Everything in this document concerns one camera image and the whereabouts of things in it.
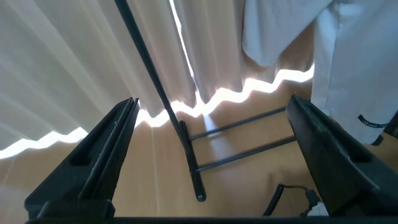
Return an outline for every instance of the power cord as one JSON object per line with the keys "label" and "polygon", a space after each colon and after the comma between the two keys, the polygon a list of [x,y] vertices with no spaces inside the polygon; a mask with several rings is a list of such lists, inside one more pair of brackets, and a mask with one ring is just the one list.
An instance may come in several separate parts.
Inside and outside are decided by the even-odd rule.
{"label": "power cord", "polygon": [[276,205],[278,204],[278,201],[280,199],[280,196],[282,196],[282,193],[284,192],[284,189],[288,188],[288,189],[303,189],[305,191],[305,196],[308,198],[308,201],[310,202],[310,206],[309,208],[311,209],[312,207],[318,205],[318,202],[320,202],[321,200],[319,199],[319,197],[317,196],[317,193],[315,193],[314,190],[312,189],[308,189],[304,186],[301,185],[284,185],[284,184],[278,184],[276,191],[274,193],[274,196],[272,196],[271,201],[269,202],[269,205],[266,209],[266,211],[264,212],[263,216],[269,216],[272,214],[272,212],[274,211]]}

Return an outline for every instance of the beige curtain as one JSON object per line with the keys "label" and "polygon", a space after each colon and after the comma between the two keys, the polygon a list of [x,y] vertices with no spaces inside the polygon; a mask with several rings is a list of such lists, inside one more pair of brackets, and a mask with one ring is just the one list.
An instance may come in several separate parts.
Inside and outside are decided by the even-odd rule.
{"label": "beige curtain", "polygon": [[[311,55],[289,46],[286,60],[269,67],[248,59],[241,47],[243,0],[127,2],[169,100],[191,108],[197,90],[206,103],[221,87],[241,91],[248,77],[272,82],[281,65]],[[3,0],[0,30],[0,149],[51,131],[90,131],[130,96],[152,117],[163,110],[112,0]]]}

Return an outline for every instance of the black bar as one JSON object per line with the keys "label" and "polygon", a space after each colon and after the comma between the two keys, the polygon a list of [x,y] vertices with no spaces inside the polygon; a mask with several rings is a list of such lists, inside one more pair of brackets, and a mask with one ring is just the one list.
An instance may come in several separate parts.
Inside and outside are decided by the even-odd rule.
{"label": "black bar", "polygon": [[131,13],[131,10],[127,4],[127,1],[126,0],[115,0],[115,3],[119,9],[120,14],[122,15],[123,21],[126,24],[126,27],[130,33],[130,36],[137,47],[137,50],[141,56],[141,59],[144,62],[144,65],[148,71],[148,74],[149,74],[150,78],[152,79],[152,82],[155,85],[157,93],[159,94],[160,99],[163,102],[164,108],[166,109],[167,113],[170,116],[170,120],[174,126],[174,129],[177,132],[178,137],[180,138],[182,146],[185,150],[185,155],[187,157],[188,166],[189,166],[191,177],[192,177],[193,188],[195,189],[195,194],[197,196],[198,201],[202,202],[206,199],[205,188],[201,181],[200,175],[196,175],[197,162],[195,159],[195,155],[192,151],[192,147],[190,146],[190,141],[188,138],[187,130],[184,127],[185,128],[185,132],[184,132],[183,128],[178,123],[177,117],[170,105],[170,101],[167,98],[166,92],[163,89],[162,83],[160,82],[160,79],[157,74],[154,63],[149,55],[149,52],[145,45],[144,39],[142,39],[141,33],[139,32],[138,26],[136,24],[136,21],[134,20],[134,16]]}
{"label": "black bar", "polygon": [[209,164],[202,165],[199,167],[198,171],[202,172],[202,171],[205,171],[205,170],[208,170],[208,169],[211,169],[214,167],[218,167],[218,166],[224,165],[226,163],[229,163],[229,162],[232,162],[232,161],[235,161],[238,159],[245,158],[247,156],[257,154],[262,151],[266,151],[268,149],[273,149],[278,146],[283,146],[284,144],[288,144],[288,143],[294,142],[294,141],[296,141],[296,138],[294,136],[291,136],[291,137],[288,137],[288,138],[285,138],[285,139],[282,139],[282,140],[279,140],[276,142],[272,142],[270,144],[266,144],[266,145],[263,145],[263,146],[260,146],[260,147],[254,148],[254,149],[250,149],[246,152],[242,152],[240,154],[237,154],[237,155],[234,155],[234,156],[231,156],[231,157],[228,157],[228,158],[216,161],[216,162],[211,162]]}
{"label": "black bar", "polygon": [[242,125],[242,124],[246,124],[246,123],[251,122],[251,121],[255,121],[257,119],[265,118],[267,116],[271,116],[271,115],[283,112],[283,111],[285,111],[285,109],[286,109],[286,107],[278,108],[276,110],[268,111],[268,112],[265,112],[263,114],[255,115],[255,116],[253,116],[251,118],[244,119],[242,121],[238,121],[238,122],[235,122],[235,123],[232,123],[232,124],[227,124],[226,126],[223,126],[223,127],[220,127],[220,128],[216,128],[216,129],[213,129],[211,131],[207,131],[205,133],[194,135],[194,136],[190,137],[189,140],[194,141],[194,140],[197,140],[199,138],[203,138],[203,137],[206,137],[208,135],[211,135],[211,134],[214,134],[214,133],[217,133],[217,132],[220,132],[220,131],[227,130],[229,128],[233,128],[233,127],[236,127],[236,126],[239,126],[239,125]]}

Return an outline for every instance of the black metal rack base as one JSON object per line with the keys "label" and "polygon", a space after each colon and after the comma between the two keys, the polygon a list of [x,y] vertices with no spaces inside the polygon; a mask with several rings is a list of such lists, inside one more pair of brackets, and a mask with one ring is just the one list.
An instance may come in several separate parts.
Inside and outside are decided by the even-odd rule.
{"label": "black metal rack base", "polygon": [[272,148],[282,146],[284,144],[295,141],[295,137],[291,136],[291,137],[281,139],[276,142],[265,144],[263,146],[260,146],[260,147],[254,148],[254,149],[250,149],[246,152],[228,157],[226,159],[222,159],[220,161],[216,161],[216,162],[212,162],[209,164],[199,166],[198,162],[196,160],[196,157],[195,157],[195,153],[192,148],[192,141],[202,138],[202,137],[205,137],[205,136],[208,136],[210,134],[214,134],[214,133],[217,133],[220,131],[227,130],[229,128],[233,128],[233,127],[236,127],[236,126],[239,126],[242,124],[246,124],[251,121],[255,121],[260,118],[265,118],[267,116],[283,112],[283,111],[285,111],[285,108],[283,107],[283,108],[279,108],[279,109],[269,111],[269,112],[266,112],[263,114],[259,114],[257,116],[253,116],[252,118],[244,119],[242,121],[238,121],[233,124],[228,124],[221,128],[216,128],[214,130],[207,131],[205,133],[197,134],[197,135],[190,137],[189,133],[188,133],[187,125],[185,124],[185,122],[184,121],[178,122],[178,120],[177,120],[177,117],[176,117],[176,115],[170,105],[170,101],[167,98],[167,95],[163,89],[162,83],[160,82],[160,79],[159,79],[159,76],[155,69],[154,63],[149,55],[148,49],[147,49],[145,42],[141,36],[141,33],[139,32],[138,26],[134,20],[134,16],[132,15],[132,12],[131,12],[126,0],[115,0],[115,2],[120,11],[120,14],[122,15],[123,21],[126,24],[126,27],[131,35],[131,38],[133,39],[133,41],[137,47],[137,50],[142,58],[142,61],[144,62],[144,65],[146,66],[146,69],[150,75],[150,78],[155,85],[155,88],[160,96],[160,99],[162,100],[164,107],[170,116],[170,120],[174,126],[174,129],[177,132],[178,137],[180,138],[182,146],[185,150],[185,155],[187,157],[187,162],[188,162],[188,166],[189,166],[189,170],[190,170],[190,174],[191,174],[191,178],[192,178],[193,189],[195,191],[195,195],[199,202],[203,202],[206,200],[205,187],[203,186],[200,172],[203,172],[205,170],[208,170],[208,169],[211,169],[214,167],[218,167],[218,166],[226,164],[228,162],[233,162],[237,159],[242,159],[244,157],[251,156],[251,155],[257,154],[259,152],[266,151],[268,149],[272,149]]}

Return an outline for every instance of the wooden floor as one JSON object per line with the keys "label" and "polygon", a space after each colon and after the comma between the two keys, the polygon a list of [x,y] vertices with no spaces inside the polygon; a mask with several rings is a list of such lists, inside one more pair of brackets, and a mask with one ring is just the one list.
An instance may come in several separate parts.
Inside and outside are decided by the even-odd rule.
{"label": "wooden floor", "polygon": [[[243,103],[223,102],[209,116],[184,119],[191,135],[285,106],[291,94],[309,97],[310,85],[283,84],[272,94],[254,92]],[[262,118],[193,142],[198,163],[204,164],[252,147],[293,135],[284,113]],[[384,135],[369,147],[398,170],[398,140]],[[76,144],[56,143],[0,160],[0,223],[27,220],[24,199],[68,155]],[[113,198],[116,216],[259,216],[278,183],[315,189],[296,142],[202,173],[207,200],[197,202],[182,145],[170,122],[160,128],[140,124]],[[284,191],[274,215],[297,216],[308,206],[302,190]]]}

